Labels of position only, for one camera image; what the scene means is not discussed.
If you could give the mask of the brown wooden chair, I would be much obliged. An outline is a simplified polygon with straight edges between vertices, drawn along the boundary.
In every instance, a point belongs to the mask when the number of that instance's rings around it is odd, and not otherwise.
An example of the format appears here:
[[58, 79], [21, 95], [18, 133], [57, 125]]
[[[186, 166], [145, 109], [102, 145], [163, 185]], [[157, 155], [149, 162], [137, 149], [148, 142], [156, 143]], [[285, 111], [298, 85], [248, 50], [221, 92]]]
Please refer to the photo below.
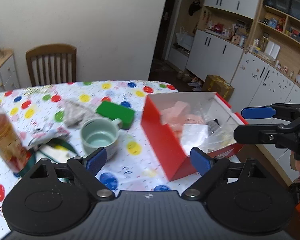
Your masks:
[[77, 48], [53, 43], [34, 47], [25, 54], [31, 86], [77, 81]]

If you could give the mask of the christmas pattern sock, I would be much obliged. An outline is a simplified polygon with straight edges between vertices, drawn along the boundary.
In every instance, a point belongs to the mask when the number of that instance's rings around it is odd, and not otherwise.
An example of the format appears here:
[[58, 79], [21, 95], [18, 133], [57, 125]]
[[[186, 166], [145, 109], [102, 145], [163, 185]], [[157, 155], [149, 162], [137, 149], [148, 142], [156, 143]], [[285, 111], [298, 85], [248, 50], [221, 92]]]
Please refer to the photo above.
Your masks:
[[15, 177], [23, 177], [42, 158], [50, 159], [52, 163], [66, 163], [68, 159], [78, 156], [76, 150], [63, 139], [51, 139], [46, 144], [30, 148], [29, 152], [30, 159], [20, 172], [13, 174]]

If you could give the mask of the clear bubble wrap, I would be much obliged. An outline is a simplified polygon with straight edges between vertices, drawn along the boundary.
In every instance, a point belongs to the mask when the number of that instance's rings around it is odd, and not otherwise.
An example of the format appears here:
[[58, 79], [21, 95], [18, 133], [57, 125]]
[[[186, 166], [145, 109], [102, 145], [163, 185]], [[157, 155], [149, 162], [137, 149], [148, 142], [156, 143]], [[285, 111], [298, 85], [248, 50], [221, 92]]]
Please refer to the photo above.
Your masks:
[[201, 108], [197, 113], [203, 122], [189, 126], [189, 148], [197, 147], [205, 153], [211, 153], [235, 143], [234, 129], [238, 122], [230, 114], [215, 103], [207, 111]]

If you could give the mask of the white tissue pack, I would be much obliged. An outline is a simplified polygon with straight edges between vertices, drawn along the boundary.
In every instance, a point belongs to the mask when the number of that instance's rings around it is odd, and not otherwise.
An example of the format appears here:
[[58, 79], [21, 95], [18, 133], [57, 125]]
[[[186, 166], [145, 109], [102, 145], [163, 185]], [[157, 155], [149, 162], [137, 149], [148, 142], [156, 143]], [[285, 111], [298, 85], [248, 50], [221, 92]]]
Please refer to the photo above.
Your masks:
[[202, 124], [185, 124], [182, 129], [180, 144], [186, 152], [200, 146], [209, 136], [208, 126]]

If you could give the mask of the clear plastic bag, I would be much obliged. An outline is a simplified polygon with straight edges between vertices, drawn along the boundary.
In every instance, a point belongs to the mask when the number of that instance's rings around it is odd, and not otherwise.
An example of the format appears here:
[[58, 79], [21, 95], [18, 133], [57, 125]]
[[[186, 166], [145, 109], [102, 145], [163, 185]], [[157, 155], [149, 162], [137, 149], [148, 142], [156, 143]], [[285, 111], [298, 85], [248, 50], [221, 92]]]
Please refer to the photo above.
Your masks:
[[36, 128], [31, 131], [19, 132], [22, 145], [27, 149], [46, 144], [52, 139], [67, 138], [70, 132], [62, 126]]

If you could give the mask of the pink mesh bath sponge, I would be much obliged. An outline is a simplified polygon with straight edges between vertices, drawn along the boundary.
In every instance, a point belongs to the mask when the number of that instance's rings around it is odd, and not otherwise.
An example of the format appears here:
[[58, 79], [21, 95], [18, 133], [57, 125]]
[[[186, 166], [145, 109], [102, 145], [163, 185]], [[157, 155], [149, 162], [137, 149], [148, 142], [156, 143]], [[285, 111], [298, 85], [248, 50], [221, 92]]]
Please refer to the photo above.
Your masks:
[[180, 139], [185, 124], [204, 125], [201, 114], [191, 114], [189, 103], [177, 101], [172, 107], [160, 111], [161, 124], [168, 124], [176, 138]]

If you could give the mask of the balloon pattern tablecloth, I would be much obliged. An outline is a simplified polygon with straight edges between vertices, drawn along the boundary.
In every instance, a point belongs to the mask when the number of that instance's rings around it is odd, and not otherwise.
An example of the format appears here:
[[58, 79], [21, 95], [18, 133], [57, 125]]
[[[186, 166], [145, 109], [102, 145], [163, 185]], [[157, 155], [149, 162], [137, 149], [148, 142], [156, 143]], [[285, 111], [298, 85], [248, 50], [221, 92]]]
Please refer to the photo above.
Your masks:
[[149, 94], [174, 93], [175, 87], [156, 81], [96, 81], [63, 83], [8, 89], [0, 92], [0, 107], [27, 146], [33, 139], [48, 139], [55, 131], [65, 133], [65, 145], [56, 151], [68, 154], [71, 149], [84, 155], [79, 130], [83, 122], [96, 116], [97, 107], [110, 101], [135, 112], [132, 126], [121, 130], [118, 152], [98, 173], [115, 193], [120, 190], [183, 191], [197, 173], [169, 181], [142, 127], [141, 117]]

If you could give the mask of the green rectangular sponge block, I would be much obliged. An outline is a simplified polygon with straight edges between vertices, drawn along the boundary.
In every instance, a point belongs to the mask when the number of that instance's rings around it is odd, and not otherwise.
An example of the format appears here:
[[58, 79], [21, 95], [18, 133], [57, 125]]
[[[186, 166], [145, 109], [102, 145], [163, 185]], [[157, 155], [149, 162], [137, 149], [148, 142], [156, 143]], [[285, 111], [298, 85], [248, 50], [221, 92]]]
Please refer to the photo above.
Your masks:
[[96, 113], [110, 120], [120, 119], [122, 129], [125, 130], [131, 128], [135, 118], [134, 110], [109, 101], [103, 101], [97, 107]]

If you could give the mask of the black hanging cap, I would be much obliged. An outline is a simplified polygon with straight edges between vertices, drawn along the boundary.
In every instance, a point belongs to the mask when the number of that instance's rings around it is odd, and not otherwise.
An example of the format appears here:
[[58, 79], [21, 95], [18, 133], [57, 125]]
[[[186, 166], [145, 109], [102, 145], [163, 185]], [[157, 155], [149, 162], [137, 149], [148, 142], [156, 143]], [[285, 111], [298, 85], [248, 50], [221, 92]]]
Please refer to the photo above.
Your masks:
[[191, 3], [191, 5], [189, 6], [188, 14], [190, 16], [193, 16], [197, 11], [200, 11], [201, 9], [202, 9], [202, 6], [201, 6], [200, 0], [194, 0]]

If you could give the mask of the white wooden side cabinet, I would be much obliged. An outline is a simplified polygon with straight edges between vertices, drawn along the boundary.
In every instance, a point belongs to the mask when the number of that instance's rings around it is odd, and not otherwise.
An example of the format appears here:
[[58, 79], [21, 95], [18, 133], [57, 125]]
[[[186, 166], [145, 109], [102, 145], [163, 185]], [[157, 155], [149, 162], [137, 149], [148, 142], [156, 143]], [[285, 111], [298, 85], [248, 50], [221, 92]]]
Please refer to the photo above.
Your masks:
[[0, 92], [20, 88], [15, 67], [14, 53], [11, 49], [5, 49], [0, 56]]

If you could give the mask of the brown cardboard floor box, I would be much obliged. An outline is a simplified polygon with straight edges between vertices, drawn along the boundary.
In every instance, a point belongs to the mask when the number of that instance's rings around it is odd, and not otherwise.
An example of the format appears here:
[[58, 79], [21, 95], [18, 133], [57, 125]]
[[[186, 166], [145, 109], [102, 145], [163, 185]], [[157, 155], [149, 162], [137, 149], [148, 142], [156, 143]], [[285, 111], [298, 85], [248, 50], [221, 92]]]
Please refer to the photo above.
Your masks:
[[227, 81], [218, 75], [207, 75], [202, 86], [203, 92], [216, 92], [225, 101], [229, 102], [234, 87], [232, 87]]

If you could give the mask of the pale green ceramic mug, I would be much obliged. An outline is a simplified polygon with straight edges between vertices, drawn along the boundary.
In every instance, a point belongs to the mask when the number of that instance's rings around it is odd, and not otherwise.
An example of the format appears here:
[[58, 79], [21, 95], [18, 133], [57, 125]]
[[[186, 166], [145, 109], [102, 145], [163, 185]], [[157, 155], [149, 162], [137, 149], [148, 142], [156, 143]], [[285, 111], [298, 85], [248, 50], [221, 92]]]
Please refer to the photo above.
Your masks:
[[107, 161], [109, 161], [118, 152], [121, 128], [122, 121], [120, 119], [96, 118], [85, 122], [80, 130], [85, 154], [89, 155], [103, 147], [107, 153]]

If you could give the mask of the white wall cabinet unit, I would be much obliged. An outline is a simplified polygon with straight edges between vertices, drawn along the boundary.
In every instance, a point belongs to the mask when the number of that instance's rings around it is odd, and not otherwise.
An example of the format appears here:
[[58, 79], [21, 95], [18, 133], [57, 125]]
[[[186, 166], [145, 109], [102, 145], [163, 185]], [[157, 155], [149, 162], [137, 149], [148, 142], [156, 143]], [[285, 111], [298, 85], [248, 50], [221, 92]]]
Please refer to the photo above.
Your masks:
[[230, 105], [300, 103], [300, 0], [171, 0], [165, 59], [204, 80], [218, 75], [234, 92]]

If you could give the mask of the amber tea plastic bottle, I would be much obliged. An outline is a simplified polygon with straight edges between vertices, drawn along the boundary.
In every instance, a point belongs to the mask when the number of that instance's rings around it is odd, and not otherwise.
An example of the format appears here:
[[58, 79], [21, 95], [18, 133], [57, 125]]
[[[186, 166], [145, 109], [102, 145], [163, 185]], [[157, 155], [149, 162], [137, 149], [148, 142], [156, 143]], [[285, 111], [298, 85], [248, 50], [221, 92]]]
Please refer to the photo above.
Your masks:
[[14, 172], [23, 170], [31, 153], [22, 145], [6, 113], [0, 107], [0, 156]]

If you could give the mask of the red cardboard box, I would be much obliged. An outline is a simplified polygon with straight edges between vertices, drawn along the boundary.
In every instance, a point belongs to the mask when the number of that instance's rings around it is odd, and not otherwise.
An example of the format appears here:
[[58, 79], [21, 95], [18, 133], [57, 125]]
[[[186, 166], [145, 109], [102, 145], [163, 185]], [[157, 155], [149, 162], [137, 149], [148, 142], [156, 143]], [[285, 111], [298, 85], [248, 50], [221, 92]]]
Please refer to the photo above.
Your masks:
[[234, 129], [245, 125], [239, 113], [216, 92], [149, 94], [141, 126], [169, 181], [193, 174], [190, 151], [232, 157], [242, 148]]

